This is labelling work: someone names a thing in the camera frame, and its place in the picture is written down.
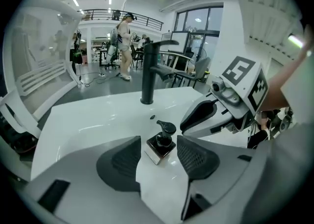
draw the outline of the gray gripper pad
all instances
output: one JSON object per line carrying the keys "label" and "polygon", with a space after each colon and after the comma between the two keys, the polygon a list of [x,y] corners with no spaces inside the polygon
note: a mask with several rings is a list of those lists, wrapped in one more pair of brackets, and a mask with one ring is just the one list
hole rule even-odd
{"label": "gray gripper pad", "polygon": [[141,158],[141,137],[103,153],[96,164],[99,177],[111,188],[122,192],[140,192],[136,167]]}
{"label": "gray gripper pad", "polygon": [[205,179],[219,166],[218,155],[178,135],[178,158],[190,180]]}

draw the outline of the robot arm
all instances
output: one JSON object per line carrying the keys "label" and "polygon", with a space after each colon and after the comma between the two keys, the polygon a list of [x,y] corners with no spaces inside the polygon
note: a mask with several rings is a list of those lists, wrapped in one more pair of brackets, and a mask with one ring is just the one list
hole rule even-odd
{"label": "robot arm", "polygon": [[219,76],[211,77],[209,93],[196,100],[183,117],[183,135],[209,136],[227,128],[243,131],[257,113],[268,85],[258,62],[237,56]]}

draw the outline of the black faucet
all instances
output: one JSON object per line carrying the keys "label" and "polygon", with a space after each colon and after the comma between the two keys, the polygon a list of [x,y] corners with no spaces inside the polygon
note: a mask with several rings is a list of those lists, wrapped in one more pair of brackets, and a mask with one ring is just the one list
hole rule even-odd
{"label": "black faucet", "polygon": [[158,65],[157,56],[160,46],[178,44],[179,43],[177,41],[166,40],[145,45],[141,98],[141,102],[143,104],[153,103],[156,74],[160,76],[162,81],[168,81],[174,76],[174,73],[171,72],[171,70]]}

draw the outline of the glass window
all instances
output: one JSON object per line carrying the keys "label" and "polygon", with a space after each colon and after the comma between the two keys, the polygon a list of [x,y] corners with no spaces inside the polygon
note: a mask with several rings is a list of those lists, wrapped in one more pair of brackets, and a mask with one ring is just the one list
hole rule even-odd
{"label": "glass window", "polygon": [[203,49],[206,52],[206,57],[214,58],[218,37],[206,36],[203,44]]}
{"label": "glass window", "polygon": [[182,31],[183,30],[185,14],[186,14],[186,12],[179,14],[176,31]]}
{"label": "glass window", "polygon": [[220,30],[220,24],[222,19],[223,8],[212,8],[208,17],[208,29],[207,30]]}
{"label": "glass window", "polygon": [[187,13],[184,30],[205,30],[208,9],[192,10]]}

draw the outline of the gray floor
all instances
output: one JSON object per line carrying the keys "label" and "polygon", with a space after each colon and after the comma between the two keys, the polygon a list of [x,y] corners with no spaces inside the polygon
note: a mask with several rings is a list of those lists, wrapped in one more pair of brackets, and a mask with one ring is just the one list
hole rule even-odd
{"label": "gray floor", "polygon": [[[77,100],[85,100],[100,96],[114,95],[120,93],[130,93],[130,92],[138,92],[142,89],[142,77],[143,70],[131,68],[129,75],[131,75],[130,82],[124,81],[119,77],[115,77],[119,73],[119,69],[117,68],[110,70],[105,70],[103,67],[99,67],[98,63],[92,63],[88,65],[77,65],[77,75],[82,74],[81,82],[87,84],[90,83],[89,87],[85,85],[80,85],[79,87],[73,88],[67,94],[65,94],[61,99],[59,99],[54,105],[65,104],[69,102],[74,102]],[[106,78],[100,77],[99,73],[106,74]],[[161,81],[159,76],[156,77],[155,89],[164,89],[166,88],[166,84]],[[197,82],[195,85],[195,90],[200,93],[207,93],[209,90],[209,86]],[[40,119],[38,127],[42,129],[44,124],[50,114],[50,110]]]}

